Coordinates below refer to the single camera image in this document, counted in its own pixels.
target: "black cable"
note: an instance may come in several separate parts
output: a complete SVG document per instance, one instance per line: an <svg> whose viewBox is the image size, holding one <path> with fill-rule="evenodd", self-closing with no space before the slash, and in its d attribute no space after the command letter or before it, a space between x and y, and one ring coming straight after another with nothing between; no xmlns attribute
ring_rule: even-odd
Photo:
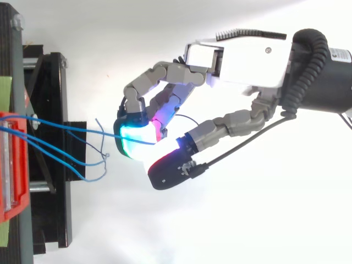
<svg viewBox="0 0 352 264"><path fill-rule="evenodd" d="M124 96L122 98L122 102L120 104L119 110L117 111L117 117L123 117L126 114L126 110L125 110L125 103L126 103L126 97Z"/></svg>
<svg viewBox="0 0 352 264"><path fill-rule="evenodd" d="M213 159L211 162L207 163L207 166L210 167L212 165L214 165L215 163L223 160L224 158L230 156L232 153L236 152L237 150L239 150L240 148L244 147L245 145L247 145L248 143L252 142L253 140L255 140L256 138L258 138L259 136L261 136L262 134L264 134L265 132L269 131L270 129L286 122L290 120L290 118L282 118L279 121L276 121L274 123L272 123L271 125L267 126L266 128L260 130L258 133L256 133L255 135L251 136L249 139L243 141L241 144L237 145L236 147L234 147L233 149L229 150L228 152L224 153L223 155L220 155L219 157Z"/></svg>
<svg viewBox="0 0 352 264"><path fill-rule="evenodd" d="M282 100L281 113L283 117L296 118L297 109L300 107L308 89L318 78L329 57L329 47L325 36L315 29L303 29L293 36L294 43L308 45L311 50L311 59L308 65L302 69L301 75L292 86L287 88Z"/></svg>
<svg viewBox="0 0 352 264"><path fill-rule="evenodd" d="M346 125L352 129L352 125L347 121L347 119L342 115L342 114L339 114L339 116L342 118L343 122L346 123Z"/></svg>
<svg viewBox="0 0 352 264"><path fill-rule="evenodd" d="M188 117L187 115L184 115L184 114L176 114L175 116L188 118L189 120L192 120L194 123L196 123L197 125L199 125L199 123L198 123L196 120L194 120L192 117Z"/></svg>

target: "thin black wire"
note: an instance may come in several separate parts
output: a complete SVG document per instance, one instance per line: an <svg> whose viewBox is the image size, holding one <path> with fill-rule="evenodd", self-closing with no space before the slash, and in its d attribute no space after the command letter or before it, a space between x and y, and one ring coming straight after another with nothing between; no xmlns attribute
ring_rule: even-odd
<svg viewBox="0 0 352 264"><path fill-rule="evenodd" d="M347 121L347 119L346 119L342 114L339 114L339 116L342 118L343 122L345 122L346 125L347 125L350 129L352 129L352 125Z"/></svg>
<svg viewBox="0 0 352 264"><path fill-rule="evenodd" d="M224 158L230 156L232 153L236 152L237 150L241 149L242 147L244 147L245 145L247 145L248 143L252 142L253 140L255 140L256 138L258 138L259 136L261 136L262 134L264 134L265 132L269 131L270 129L286 122L290 120L289 118L283 118L280 119L279 121L276 121L275 123L272 123L271 125L267 126L266 128L260 130L258 133L256 133L255 135L251 136L249 139L243 141L241 144L237 145L236 147L234 147L233 149L229 150L228 152L224 153L223 155L220 155L219 157L213 159L211 162L208 162L207 165L208 167L214 165L215 163L223 160Z"/></svg>
<svg viewBox="0 0 352 264"><path fill-rule="evenodd" d="M89 142L87 141L84 141L83 139L81 139L80 137L76 136L75 134L73 134L71 131L69 130L66 130L67 134L73 136L75 139L77 139L78 141L81 141L83 142L84 144L87 144L87 146L90 146L91 148L93 148L96 152L100 153L100 154L103 154L105 156L104 153L100 152L99 149L97 149L96 147L94 147L92 144L90 144Z"/></svg>
<svg viewBox="0 0 352 264"><path fill-rule="evenodd" d="M199 125L199 123L198 123L196 120L194 120L192 117L188 117L187 115L184 115L184 114L176 114L175 116L188 118L189 120L192 120L194 123L196 123L197 125Z"/></svg>

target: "metal frame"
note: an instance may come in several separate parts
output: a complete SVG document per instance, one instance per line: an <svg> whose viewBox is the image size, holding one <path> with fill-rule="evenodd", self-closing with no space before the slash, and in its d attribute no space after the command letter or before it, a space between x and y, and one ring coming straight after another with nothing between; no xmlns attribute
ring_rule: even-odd
<svg viewBox="0 0 352 264"><path fill-rule="evenodd" d="M43 54L42 46L24 50L24 74L30 103L27 115L57 124L86 128L86 122L68 122L65 58L60 53ZM79 160L85 160L86 145L64 130L28 122L29 134L49 142ZM86 140L85 133L77 136ZM34 254L45 253L45 243L58 242L67 248L72 242L70 181L78 180L60 163L29 147L30 187ZM64 156L58 156L70 163ZM85 175L85 168L72 164Z"/></svg>

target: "black connector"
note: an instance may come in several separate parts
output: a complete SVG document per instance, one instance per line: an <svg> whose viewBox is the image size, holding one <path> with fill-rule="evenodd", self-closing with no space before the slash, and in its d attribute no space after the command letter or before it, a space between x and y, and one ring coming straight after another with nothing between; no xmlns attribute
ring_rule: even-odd
<svg viewBox="0 0 352 264"><path fill-rule="evenodd" d="M192 179L194 179L194 178L202 175L207 169L209 169L209 166L207 163L199 164L199 165L189 169L189 176Z"/></svg>

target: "blue light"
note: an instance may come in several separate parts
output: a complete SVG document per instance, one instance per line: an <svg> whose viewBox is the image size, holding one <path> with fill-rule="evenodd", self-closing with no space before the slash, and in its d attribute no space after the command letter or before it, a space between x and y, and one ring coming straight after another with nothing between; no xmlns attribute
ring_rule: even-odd
<svg viewBox="0 0 352 264"><path fill-rule="evenodd" d="M135 139L151 143L157 142L156 129L151 122L141 128L122 126L120 129L120 135L124 138L129 139ZM153 146L131 142L126 139L122 140L122 145L126 154L130 158L138 161L143 161L153 149Z"/></svg>

